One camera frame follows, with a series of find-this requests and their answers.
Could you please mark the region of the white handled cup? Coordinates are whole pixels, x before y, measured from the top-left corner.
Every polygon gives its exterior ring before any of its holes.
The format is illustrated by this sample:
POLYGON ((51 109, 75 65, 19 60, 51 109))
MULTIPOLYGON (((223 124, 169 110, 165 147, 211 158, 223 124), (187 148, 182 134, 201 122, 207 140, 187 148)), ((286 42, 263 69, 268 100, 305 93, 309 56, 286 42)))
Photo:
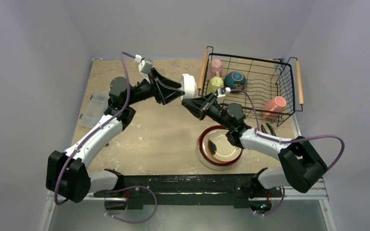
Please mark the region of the white handled cup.
POLYGON ((196 96, 197 92, 197 84, 195 81, 194 76, 189 74, 182 74, 181 76, 181 88, 180 90, 184 92, 184 94, 180 97, 180 100, 183 99, 193 99, 196 96))

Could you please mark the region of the light pink faceted mug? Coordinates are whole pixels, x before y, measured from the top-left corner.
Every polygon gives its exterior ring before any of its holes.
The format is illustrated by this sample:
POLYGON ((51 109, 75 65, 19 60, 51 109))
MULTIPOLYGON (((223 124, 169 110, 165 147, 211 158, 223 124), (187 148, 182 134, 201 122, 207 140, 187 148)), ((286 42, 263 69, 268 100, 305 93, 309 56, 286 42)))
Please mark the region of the light pink faceted mug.
POLYGON ((222 77, 223 64, 219 59, 212 59, 208 66, 207 79, 210 81, 213 77, 222 77))

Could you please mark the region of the black pliers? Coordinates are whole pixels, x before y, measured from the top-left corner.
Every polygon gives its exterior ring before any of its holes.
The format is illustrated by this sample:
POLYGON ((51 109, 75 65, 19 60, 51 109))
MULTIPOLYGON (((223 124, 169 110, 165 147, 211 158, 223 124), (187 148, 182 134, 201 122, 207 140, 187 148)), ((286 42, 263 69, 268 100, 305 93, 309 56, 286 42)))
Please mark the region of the black pliers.
POLYGON ((274 128, 269 123, 261 124, 260 128, 261 132, 265 134, 270 134, 272 136, 276 136, 274 128))

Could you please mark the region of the red rimmed plate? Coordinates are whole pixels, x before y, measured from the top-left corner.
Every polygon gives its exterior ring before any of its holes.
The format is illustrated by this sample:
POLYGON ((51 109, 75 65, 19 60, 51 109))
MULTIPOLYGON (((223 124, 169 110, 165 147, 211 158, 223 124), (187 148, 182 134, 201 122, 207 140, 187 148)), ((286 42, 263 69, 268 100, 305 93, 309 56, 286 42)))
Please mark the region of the red rimmed plate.
POLYGON ((208 141, 208 133, 209 133, 209 132, 211 132, 211 131, 213 131, 213 130, 215 130, 215 129, 224 129, 224 130, 227 130, 227 129, 225 129, 225 127, 223 127, 223 126, 219 126, 219 125, 209 127, 209 128, 205 129, 205 130, 201 133, 201 135, 199 136, 198 140, 200 140, 200 141, 208 141))

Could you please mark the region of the salmon pink mug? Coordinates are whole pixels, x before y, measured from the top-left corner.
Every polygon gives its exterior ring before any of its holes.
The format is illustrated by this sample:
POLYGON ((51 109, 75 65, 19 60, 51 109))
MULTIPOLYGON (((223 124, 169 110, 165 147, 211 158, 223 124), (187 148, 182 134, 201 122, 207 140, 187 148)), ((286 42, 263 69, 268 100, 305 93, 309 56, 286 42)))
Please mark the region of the salmon pink mug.
POLYGON ((270 101, 268 101, 264 107, 263 119, 275 119, 282 113, 287 105, 285 98, 281 96, 276 96, 270 101))

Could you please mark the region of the clear plastic organizer box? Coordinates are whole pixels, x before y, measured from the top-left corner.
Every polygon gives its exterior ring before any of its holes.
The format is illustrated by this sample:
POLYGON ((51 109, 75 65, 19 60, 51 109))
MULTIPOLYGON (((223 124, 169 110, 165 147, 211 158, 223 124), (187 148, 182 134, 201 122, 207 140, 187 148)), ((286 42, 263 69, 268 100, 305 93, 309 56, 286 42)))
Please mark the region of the clear plastic organizer box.
POLYGON ((80 114, 79 124, 85 128, 92 129, 99 122, 108 107, 108 99, 109 95, 105 92, 97 91, 92 94, 88 106, 80 114))

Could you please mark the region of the green faceted mug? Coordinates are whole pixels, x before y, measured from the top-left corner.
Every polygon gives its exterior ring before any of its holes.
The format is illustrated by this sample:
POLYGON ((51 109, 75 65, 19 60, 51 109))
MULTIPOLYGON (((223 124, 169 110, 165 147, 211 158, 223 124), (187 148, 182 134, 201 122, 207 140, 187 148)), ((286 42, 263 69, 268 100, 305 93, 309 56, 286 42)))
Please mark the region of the green faceted mug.
POLYGON ((221 77, 212 77, 207 86, 207 94, 215 93, 218 89, 224 87, 224 82, 221 77))

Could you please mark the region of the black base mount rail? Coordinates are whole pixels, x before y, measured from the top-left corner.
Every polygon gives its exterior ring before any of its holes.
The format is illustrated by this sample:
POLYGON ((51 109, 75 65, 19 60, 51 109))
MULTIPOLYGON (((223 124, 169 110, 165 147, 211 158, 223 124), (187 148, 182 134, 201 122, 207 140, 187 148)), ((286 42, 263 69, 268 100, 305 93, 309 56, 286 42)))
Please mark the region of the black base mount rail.
POLYGON ((126 198, 127 209, 144 205, 223 205, 269 211, 279 189, 264 189, 255 174, 133 175, 122 176, 116 188, 95 197, 126 198))

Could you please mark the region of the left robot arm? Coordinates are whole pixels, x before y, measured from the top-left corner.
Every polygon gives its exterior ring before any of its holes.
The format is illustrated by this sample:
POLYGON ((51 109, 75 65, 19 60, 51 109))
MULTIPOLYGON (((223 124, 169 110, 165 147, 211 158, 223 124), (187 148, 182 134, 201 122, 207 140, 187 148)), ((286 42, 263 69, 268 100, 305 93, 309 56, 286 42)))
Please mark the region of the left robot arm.
POLYGON ((119 172, 105 169, 90 175, 88 167, 131 123, 136 113, 131 104, 155 98, 157 103, 166 105, 195 95, 195 79, 189 74, 182 74, 180 82, 162 76, 153 67, 141 67, 140 74, 144 79, 135 86, 129 83, 128 77, 114 78, 110 83, 107 108, 97 124, 71 147, 49 155, 45 186, 54 193, 58 205, 63 204, 59 196, 78 203, 89 193, 107 191, 113 197, 123 194, 124 183, 119 180, 122 176, 119 172))

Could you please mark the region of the dark blue bowl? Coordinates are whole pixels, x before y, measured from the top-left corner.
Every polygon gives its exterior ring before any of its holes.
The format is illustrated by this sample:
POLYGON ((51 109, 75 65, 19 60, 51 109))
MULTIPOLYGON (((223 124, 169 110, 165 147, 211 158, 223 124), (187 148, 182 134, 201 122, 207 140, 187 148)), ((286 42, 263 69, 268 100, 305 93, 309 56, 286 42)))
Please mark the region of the dark blue bowl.
POLYGON ((246 77, 239 71, 229 72, 224 79, 224 86, 233 89, 244 90, 246 87, 246 77))

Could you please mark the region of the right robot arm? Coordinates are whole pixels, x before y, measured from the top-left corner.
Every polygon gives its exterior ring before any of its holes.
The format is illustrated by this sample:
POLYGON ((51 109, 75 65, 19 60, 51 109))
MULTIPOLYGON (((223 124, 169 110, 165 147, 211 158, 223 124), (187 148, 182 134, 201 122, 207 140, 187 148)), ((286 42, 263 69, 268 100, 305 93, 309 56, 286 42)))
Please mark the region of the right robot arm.
POLYGON ((265 154, 280 162, 279 168, 263 168, 251 178, 251 189, 262 196, 275 187, 291 186, 306 193, 328 171, 328 167, 309 139, 285 139, 260 132, 245 123, 243 107, 231 103, 222 107, 214 94, 183 99, 184 106, 194 117, 209 117, 227 129, 229 143, 241 149, 265 154))

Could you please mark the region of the cream painted plate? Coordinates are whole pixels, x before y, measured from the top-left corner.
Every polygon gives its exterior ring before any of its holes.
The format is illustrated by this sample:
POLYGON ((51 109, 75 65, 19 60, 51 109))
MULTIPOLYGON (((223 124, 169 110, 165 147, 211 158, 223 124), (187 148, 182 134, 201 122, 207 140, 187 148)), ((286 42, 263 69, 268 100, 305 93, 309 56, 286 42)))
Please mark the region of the cream painted plate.
POLYGON ((229 163, 234 161, 242 149, 233 146, 226 137, 227 130, 215 129, 208 133, 208 148, 211 156, 218 163, 229 163))

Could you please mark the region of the large white bottom plate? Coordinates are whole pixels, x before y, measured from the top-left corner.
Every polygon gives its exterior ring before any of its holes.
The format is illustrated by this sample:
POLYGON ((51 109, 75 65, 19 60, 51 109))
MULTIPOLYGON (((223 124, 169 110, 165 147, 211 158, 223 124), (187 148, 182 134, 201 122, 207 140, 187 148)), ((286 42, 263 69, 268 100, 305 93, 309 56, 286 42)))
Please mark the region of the large white bottom plate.
POLYGON ((229 163, 218 163, 214 160, 214 158, 211 156, 211 153, 209 152, 208 141, 200 140, 198 140, 196 143, 196 151, 197 157, 202 162, 202 164, 214 170, 225 170, 227 168, 230 168, 241 158, 243 153, 242 151, 242 153, 234 161, 231 161, 229 163))

